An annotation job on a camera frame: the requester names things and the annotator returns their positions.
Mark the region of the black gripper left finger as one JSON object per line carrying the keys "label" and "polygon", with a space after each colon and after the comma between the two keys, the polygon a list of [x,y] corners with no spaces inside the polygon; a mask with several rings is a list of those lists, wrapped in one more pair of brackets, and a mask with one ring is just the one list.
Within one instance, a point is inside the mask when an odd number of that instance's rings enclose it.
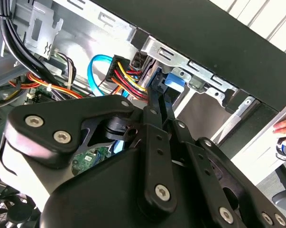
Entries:
{"label": "black gripper left finger", "polygon": [[120,95],[14,108],[4,130],[4,182],[44,209],[51,194],[73,178],[70,167],[76,154],[123,140],[122,152],[139,155],[140,210],[172,213],[177,201],[161,96],[149,89],[143,109]]}

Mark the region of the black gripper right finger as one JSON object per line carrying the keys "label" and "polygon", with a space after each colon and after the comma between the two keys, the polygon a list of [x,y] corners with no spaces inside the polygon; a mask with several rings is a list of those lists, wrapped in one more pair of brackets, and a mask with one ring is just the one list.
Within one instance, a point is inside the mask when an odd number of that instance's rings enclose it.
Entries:
{"label": "black gripper right finger", "polygon": [[160,110],[175,172],[178,228],[286,228],[286,218],[208,138],[192,138],[170,97]]}

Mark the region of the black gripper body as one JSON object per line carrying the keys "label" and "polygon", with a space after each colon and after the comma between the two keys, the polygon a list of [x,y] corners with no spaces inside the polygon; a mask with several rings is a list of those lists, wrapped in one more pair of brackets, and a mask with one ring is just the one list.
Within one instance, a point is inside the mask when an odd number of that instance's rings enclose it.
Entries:
{"label": "black gripper body", "polygon": [[201,190],[186,167],[173,164],[177,207],[150,219],[138,207],[139,155],[122,152],[60,185],[47,200],[42,228],[211,228]]}

